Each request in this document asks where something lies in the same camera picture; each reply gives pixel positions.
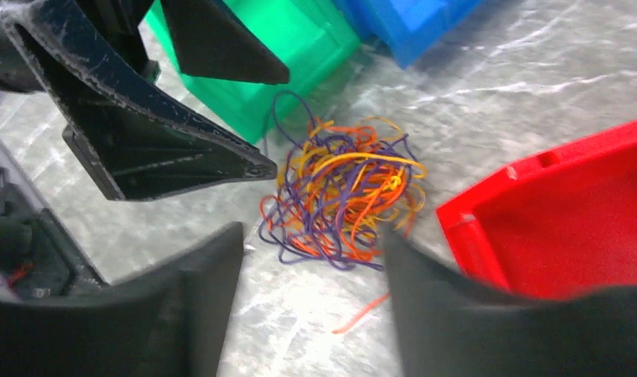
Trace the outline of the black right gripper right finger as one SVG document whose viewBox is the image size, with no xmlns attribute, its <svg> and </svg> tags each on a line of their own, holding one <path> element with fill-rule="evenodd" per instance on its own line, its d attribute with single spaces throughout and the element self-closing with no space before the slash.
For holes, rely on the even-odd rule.
<svg viewBox="0 0 637 377">
<path fill-rule="evenodd" d="M 393 232 L 383 250 L 406 376 L 637 376 L 637 287 L 534 300 L 467 278 Z"/>
</svg>

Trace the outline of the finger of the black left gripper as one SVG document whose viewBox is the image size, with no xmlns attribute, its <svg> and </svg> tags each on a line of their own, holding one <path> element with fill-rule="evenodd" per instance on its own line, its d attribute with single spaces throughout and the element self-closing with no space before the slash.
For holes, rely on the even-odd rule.
<svg viewBox="0 0 637 377">
<path fill-rule="evenodd" d="M 180 71 L 268 85 L 291 80 L 288 66 L 223 1 L 161 1 Z"/>
<path fill-rule="evenodd" d="M 64 141 L 109 200 L 152 201 L 276 164 L 156 85 L 139 24 L 149 1 L 0 1 L 0 90 L 46 93 Z"/>
</svg>

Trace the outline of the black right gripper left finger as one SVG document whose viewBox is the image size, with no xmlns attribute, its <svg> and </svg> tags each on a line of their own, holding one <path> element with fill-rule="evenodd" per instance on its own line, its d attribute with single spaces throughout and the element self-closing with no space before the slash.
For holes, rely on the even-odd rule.
<svg viewBox="0 0 637 377">
<path fill-rule="evenodd" d="M 243 225 L 129 280 L 0 300 L 0 376 L 215 376 L 243 262 Z"/>
</svg>

